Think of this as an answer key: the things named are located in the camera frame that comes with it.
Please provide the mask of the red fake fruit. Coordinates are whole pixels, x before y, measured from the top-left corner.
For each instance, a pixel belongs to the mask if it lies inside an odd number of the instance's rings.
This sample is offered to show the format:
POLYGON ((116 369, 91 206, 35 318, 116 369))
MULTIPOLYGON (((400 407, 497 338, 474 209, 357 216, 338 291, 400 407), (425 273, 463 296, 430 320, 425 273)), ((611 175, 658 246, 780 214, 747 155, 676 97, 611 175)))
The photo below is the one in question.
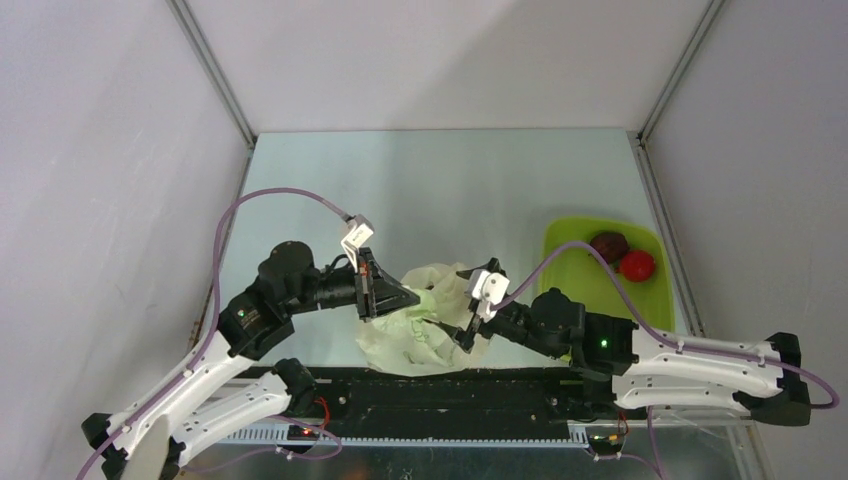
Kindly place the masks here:
POLYGON ((655 271, 655 258, 644 250, 629 251, 618 264, 618 273, 627 281, 633 283, 642 283, 649 280, 655 271))

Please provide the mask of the pale green plastic bag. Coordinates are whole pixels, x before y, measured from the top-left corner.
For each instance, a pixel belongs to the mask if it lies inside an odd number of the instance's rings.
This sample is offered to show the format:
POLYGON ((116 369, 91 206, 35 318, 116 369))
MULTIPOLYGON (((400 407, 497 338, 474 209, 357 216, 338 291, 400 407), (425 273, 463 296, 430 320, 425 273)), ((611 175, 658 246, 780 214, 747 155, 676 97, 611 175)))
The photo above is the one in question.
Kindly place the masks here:
POLYGON ((379 317, 357 327, 355 340, 368 366, 403 377, 446 374, 477 366, 490 341, 478 335, 467 353, 438 327, 467 328, 471 320, 468 281, 458 274, 463 263, 433 263, 408 271, 401 283, 419 297, 416 306, 379 317))

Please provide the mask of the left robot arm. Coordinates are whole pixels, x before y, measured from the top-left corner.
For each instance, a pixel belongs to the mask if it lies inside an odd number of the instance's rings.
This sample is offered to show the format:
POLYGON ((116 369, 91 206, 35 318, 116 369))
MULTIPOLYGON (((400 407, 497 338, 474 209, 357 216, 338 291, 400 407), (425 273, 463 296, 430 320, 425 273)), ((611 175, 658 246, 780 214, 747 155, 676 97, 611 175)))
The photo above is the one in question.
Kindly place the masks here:
POLYGON ((277 362, 237 394, 208 401, 293 335, 294 316, 353 306, 360 320, 370 321, 419 302, 414 290, 384 272, 367 247, 344 266, 333 262, 319 269, 308 245, 280 243, 259 265, 253 283, 220 311, 216 325, 167 379, 122 412, 90 415, 81 428, 103 460, 104 476, 119 479, 154 424, 165 421, 159 476, 172 479, 196 454, 234 431, 274 415, 304 416, 317 406, 316 382, 296 359, 277 362))

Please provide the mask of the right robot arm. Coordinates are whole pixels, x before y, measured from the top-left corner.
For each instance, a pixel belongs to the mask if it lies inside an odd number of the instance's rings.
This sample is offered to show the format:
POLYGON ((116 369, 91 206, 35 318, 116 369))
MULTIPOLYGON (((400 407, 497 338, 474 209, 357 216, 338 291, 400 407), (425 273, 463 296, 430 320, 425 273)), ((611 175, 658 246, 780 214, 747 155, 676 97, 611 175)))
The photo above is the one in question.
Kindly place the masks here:
POLYGON ((680 336, 589 312, 557 288, 530 305, 495 308, 509 284, 497 259, 458 275, 468 283, 472 317, 467 328, 452 333, 453 341, 470 352, 477 338, 498 336, 565 361, 581 378, 581 402, 593 417, 668 406, 723 409, 773 426, 810 422, 794 334, 754 343, 680 336))

